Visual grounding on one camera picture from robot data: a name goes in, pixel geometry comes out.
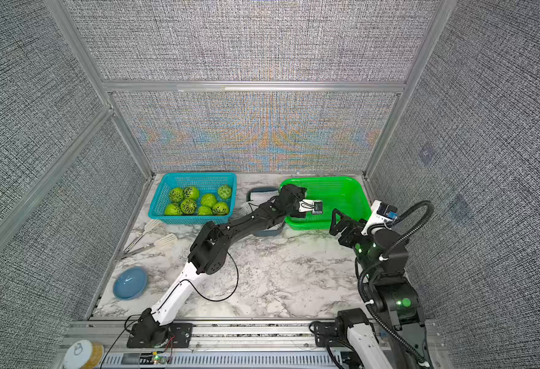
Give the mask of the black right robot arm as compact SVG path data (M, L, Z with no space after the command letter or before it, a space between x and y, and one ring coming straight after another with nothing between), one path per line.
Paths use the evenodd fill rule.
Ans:
M409 238L431 218L434 205L420 201L401 215L380 204L376 221L356 221L332 212L331 235L355 249L359 272L358 289L368 313L416 367L430 366L425 344L425 318L416 290L405 277Z

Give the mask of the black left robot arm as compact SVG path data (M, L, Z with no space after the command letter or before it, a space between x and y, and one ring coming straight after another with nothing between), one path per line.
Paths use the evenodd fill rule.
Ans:
M209 276L218 272L229 257L232 244L256 232L281 224L288 217L305 218L301 203L307 189L286 184L279 194L255 207L248 215L225 224L209 221L202 226L190 247L187 263L166 293L145 309L129 333L127 348L156 348L167 345L172 334L169 326L176 319L186 300Z

